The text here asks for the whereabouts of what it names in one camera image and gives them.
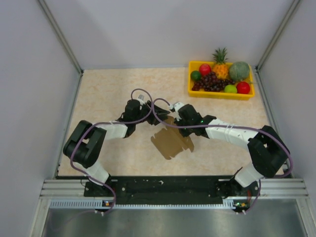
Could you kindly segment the brown cardboard box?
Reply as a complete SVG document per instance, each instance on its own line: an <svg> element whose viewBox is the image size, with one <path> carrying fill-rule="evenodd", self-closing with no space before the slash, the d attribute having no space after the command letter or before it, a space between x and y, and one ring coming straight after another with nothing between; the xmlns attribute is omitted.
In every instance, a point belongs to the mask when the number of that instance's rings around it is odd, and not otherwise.
<svg viewBox="0 0 316 237"><path fill-rule="evenodd" d="M192 153L195 148L189 136L183 137L178 128L166 125L151 137L151 142L166 160L186 150Z"/></svg>

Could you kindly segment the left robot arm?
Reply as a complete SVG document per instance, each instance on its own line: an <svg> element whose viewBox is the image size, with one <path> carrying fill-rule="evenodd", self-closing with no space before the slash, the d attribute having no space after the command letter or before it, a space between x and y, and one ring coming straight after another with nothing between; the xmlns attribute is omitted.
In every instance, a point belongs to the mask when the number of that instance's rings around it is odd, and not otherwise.
<svg viewBox="0 0 316 237"><path fill-rule="evenodd" d="M107 181L110 174L98 161L104 141L128 138L135 131L137 124L147 122L150 125L158 125L161 120L166 120L169 114L167 110L152 106L151 101L131 99L115 121L99 122L95 125L86 120L80 121L67 140L63 154L70 159L73 169L95 183L96 192L106 196L112 190L111 182Z"/></svg>

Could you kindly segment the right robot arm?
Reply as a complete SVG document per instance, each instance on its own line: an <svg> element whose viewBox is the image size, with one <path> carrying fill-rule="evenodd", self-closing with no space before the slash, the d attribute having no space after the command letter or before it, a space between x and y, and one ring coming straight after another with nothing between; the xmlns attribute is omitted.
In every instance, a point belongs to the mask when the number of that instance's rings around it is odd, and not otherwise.
<svg viewBox="0 0 316 237"><path fill-rule="evenodd" d="M235 195L243 195L249 186L262 178L273 178L290 152L276 131L270 126L261 129L235 126L215 116L202 117L191 104L175 103L174 120L184 137L195 134L239 146L250 153L251 162L239 169L234 176L220 185L219 190L230 188Z"/></svg>

